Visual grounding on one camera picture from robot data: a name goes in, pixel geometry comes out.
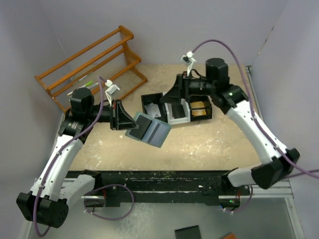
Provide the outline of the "mint green card holder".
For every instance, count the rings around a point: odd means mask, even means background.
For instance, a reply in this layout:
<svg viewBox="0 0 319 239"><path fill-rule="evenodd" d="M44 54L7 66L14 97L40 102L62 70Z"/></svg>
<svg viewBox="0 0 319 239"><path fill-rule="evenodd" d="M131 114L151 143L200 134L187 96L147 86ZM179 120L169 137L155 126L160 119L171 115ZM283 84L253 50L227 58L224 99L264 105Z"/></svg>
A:
<svg viewBox="0 0 319 239"><path fill-rule="evenodd" d="M171 125L141 112L137 112L133 119L139 127L127 130L125 136L161 148L171 131Z"/></svg>

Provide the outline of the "grey magnetic stripe card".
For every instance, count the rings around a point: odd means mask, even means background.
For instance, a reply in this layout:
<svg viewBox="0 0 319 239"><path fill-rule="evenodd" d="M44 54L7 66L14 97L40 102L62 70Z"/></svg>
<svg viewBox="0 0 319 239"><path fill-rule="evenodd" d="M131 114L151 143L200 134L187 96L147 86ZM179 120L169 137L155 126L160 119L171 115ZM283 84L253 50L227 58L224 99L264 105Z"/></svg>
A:
<svg viewBox="0 0 319 239"><path fill-rule="evenodd" d="M170 124L160 120L153 120L142 141L151 146L161 148L170 131Z"/></svg>

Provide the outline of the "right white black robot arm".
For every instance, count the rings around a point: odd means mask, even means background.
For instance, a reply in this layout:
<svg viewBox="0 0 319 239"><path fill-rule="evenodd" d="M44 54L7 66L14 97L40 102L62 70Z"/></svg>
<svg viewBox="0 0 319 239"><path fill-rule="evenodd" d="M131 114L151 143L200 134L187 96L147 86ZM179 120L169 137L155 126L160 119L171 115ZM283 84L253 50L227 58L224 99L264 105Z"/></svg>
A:
<svg viewBox="0 0 319 239"><path fill-rule="evenodd" d="M233 120L254 147L261 165L236 168L223 177L222 191L233 195L240 186L258 185L268 189L293 170L300 153L287 148L259 118L241 87L230 83L228 65L221 58L205 62L206 75L195 78L190 72L177 74L173 87L160 99L162 103L181 104L192 96L208 96L212 103Z"/></svg>

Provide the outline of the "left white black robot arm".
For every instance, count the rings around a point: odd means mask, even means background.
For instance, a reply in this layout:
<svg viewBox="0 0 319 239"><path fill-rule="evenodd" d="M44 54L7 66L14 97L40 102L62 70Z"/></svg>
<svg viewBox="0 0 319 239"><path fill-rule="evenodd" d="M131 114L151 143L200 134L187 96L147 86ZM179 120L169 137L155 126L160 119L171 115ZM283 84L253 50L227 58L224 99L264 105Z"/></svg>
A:
<svg viewBox="0 0 319 239"><path fill-rule="evenodd" d="M109 123L112 130L138 128L137 123L125 111L121 100L112 96L118 86L109 87L102 94L102 102L96 105L88 88L75 90L70 98L70 109L60 126L54 151L45 169L28 193L20 193L16 203L26 220L35 226L42 224L59 228L64 223L71 206L84 194L101 193L102 175L85 170L71 183L63 187L69 168L97 122Z"/></svg>

